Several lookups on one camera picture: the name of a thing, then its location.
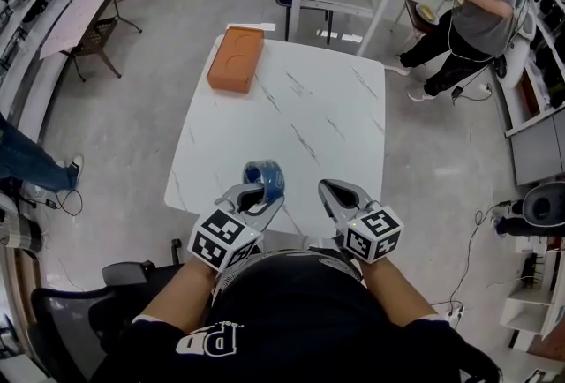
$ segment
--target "white sneaker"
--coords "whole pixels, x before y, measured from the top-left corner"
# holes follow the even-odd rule
[[[410,86],[406,88],[406,94],[414,102],[430,101],[436,97],[426,93],[423,86]]]
[[[75,155],[74,159],[72,159],[71,166],[77,168],[79,171],[79,173],[77,174],[77,184],[78,184],[80,175],[82,174],[82,169],[85,166],[85,158],[80,154]]]
[[[394,56],[393,58],[387,58],[385,63],[390,63],[390,64],[384,64],[384,63],[382,64],[385,68],[385,71],[396,72],[396,74],[399,74],[403,77],[406,77],[408,74],[410,74],[411,68],[407,68],[406,66],[404,66],[400,62],[399,56]]]
[[[396,72],[396,74],[401,75],[403,77],[406,77],[407,75],[410,74],[410,68],[405,68],[402,65],[400,65],[400,66],[388,66],[387,64],[384,64],[383,66],[385,68],[385,71]]]

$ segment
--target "wrist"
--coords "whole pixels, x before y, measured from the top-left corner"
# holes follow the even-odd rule
[[[380,258],[379,260],[373,262],[372,264],[367,264],[363,260],[359,260],[359,266],[361,267],[361,271],[365,272],[377,272],[379,269],[389,266],[390,261],[388,258]]]
[[[205,279],[215,281],[215,277],[218,272],[214,270],[211,266],[205,264],[200,259],[192,257],[186,264],[185,267],[193,271],[194,273],[204,277]]]

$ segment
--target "blue tape roll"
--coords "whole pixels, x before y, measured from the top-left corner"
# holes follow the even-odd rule
[[[284,175],[276,161],[250,161],[244,168],[244,183],[263,184],[265,193],[261,204],[267,204],[284,195]]]

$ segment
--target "gray floor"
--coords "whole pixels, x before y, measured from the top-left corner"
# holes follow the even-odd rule
[[[441,0],[419,0],[437,6]],[[409,28],[389,28],[403,0],[390,2],[367,57],[389,58]],[[84,210],[76,218],[39,212],[46,246],[45,284],[58,289],[97,289],[109,264],[151,259],[170,263],[170,239],[185,243],[195,216],[165,206],[163,194],[177,139],[215,37],[228,23],[274,23],[268,39],[282,39],[284,9],[274,0],[124,0],[121,13],[144,29],[120,24],[107,45],[124,76],[117,79],[95,56],[80,60],[86,84],[73,67],[62,77],[45,126],[43,145],[57,158],[85,155],[79,190]],[[331,49],[354,53],[343,34],[363,35],[367,21],[335,15]],[[325,46],[317,32],[323,14],[304,11],[298,40]],[[424,71],[437,69],[431,62]],[[493,99],[460,100],[448,94],[415,104],[404,93],[410,78],[388,73],[387,141],[383,200],[405,223],[393,261],[430,302],[448,299],[465,268],[475,212],[516,196],[511,160]],[[481,80],[492,81],[490,75]],[[481,97],[479,81],[465,93]],[[76,199],[69,200],[69,209]],[[296,236],[270,234],[267,246],[300,246]],[[504,297],[522,256],[511,239],[483,225],[472,247],[471,269],[457,298],[466,313],[458,331],[489,350],[509,331],[498,324]],[[439,306],[441,312],[446,305]]]

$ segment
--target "gray t-shirt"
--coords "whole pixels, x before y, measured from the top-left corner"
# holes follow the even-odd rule
[[[514,10],[522,0],[502,0]],[[475,49],[488,55],[500,56],[506,50],[516,26],[516,19],[492,14],[472,2],[453,11],[453,27]]]

